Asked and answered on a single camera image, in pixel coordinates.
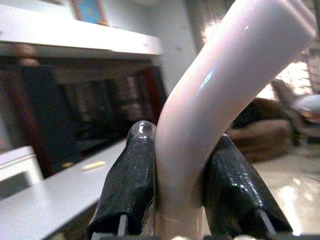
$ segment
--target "brown chair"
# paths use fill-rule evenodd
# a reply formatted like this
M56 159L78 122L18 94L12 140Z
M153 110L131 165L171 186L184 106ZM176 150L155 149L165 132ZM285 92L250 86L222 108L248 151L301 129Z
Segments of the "brown chair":
M248 113L251 115L249 124L226 131L245 158L254 163L287 153L291 144L291 126L288 121L281 119L283 113L277 103L255 98L247 108L251 108Z

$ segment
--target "tiled floor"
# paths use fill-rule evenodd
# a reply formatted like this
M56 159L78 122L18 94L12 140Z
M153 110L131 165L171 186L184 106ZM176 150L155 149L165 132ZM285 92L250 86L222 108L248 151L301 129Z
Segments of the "tiled floor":
M254 167L287 217L293 234L320 234L320 156L308 158L298 152L293 149Z

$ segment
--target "curved pipe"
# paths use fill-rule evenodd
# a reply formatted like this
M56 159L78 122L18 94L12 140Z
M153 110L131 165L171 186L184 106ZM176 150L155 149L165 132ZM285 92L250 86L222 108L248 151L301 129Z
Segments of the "curved pipe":
M170 94L156 130L157 230L202 237L202 172L221 134L314 40L300 0L237 0Z

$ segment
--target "bookshelf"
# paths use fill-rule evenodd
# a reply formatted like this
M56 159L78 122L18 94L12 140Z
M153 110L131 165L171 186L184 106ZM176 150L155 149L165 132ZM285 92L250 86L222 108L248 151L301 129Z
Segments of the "bookshelf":
M158 37L0 4L0 56L10 43L35 45L39 57L152 59Z
M134 121L157 123L166 100L153 64L159 38L2 4L0 19L0 78L45 178L125 137ZM32 45L40 66L18 65L15 43ZM130 82L135 89L116 90Z

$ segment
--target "white wall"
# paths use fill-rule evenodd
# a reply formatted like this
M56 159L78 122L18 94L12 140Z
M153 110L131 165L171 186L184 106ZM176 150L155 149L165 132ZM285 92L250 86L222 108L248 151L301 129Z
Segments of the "white wall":
M71 1L65 0L64 2L63 5L57 5L42 0L0 0L0 4L3 5L74 19ZM145 6L129 0L102 0L102 7L112 27L146 35L151 34L148 11Z
M149 9L151 35L161 39L164 85L169 94L197 56L184 0L164 0Z

